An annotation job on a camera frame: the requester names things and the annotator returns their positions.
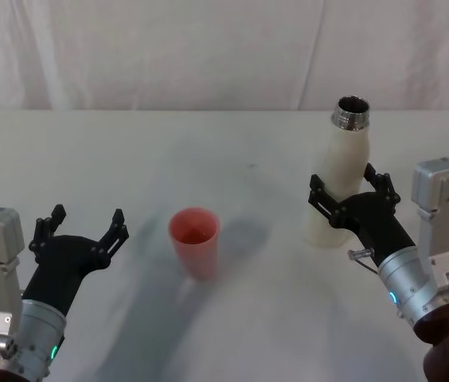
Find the white thermos bottle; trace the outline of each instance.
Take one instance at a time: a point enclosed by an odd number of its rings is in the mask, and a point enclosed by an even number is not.
[[[336,201],[359,192],[369,160],[369,105],[354,95],[338,101],[330,119],[328,142],[317,158],[312,173],[326,185]],[[330,227],[329,221],[308,204],[306,237],[317,247],[339,247],[351,237],[345,229]]]

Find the blue indicator light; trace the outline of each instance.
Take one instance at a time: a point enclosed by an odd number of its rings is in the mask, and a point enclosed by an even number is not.
[[[389,292],[389,296],[391,296],[392,302],[396,305],[398,303],[398,299],[396,298],[393,292]]]

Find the bottle opening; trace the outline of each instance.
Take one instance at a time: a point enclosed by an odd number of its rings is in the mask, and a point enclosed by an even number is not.
[[[359,131],[369,126],[369,104],[355,95],[342,97],[331,117],[333,124],[343,130]]]
[[[369,110],[368,103],[355,95],[341,98],[338,102],[338,106],[343,111],[354,114],[366,113]]]

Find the pink plastic cup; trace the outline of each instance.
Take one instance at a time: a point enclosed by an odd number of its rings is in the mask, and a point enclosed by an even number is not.
[[[207,209],[192,207],[177,212],[168,233],[187,273],[196,280],[216,274],[219,219]]]

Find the cable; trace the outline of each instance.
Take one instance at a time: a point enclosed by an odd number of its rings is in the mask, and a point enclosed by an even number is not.
[[[361,267],[364,267],[364,268],[366,268],[368,271],[374,273],[375,275],[378,275],[377,271],[375,271],[373,268],[367,266],[367,265],[364,264],[362,261],[355,260],[355,262],[356,262],[357,264],[359,264]]]

